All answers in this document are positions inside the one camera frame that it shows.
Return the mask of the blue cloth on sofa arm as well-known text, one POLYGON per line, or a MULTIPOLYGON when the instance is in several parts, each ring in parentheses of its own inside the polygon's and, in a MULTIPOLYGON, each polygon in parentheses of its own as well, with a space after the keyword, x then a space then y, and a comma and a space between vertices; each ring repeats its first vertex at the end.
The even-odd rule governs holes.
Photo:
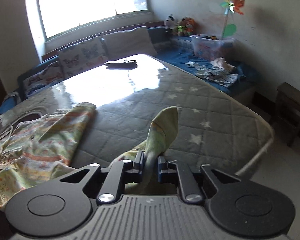
POLYGON ((0 115, 12 109, 19 103, 21 103, 21 98, 18 92, 11 92, 7 94, 0 106, 0 115))

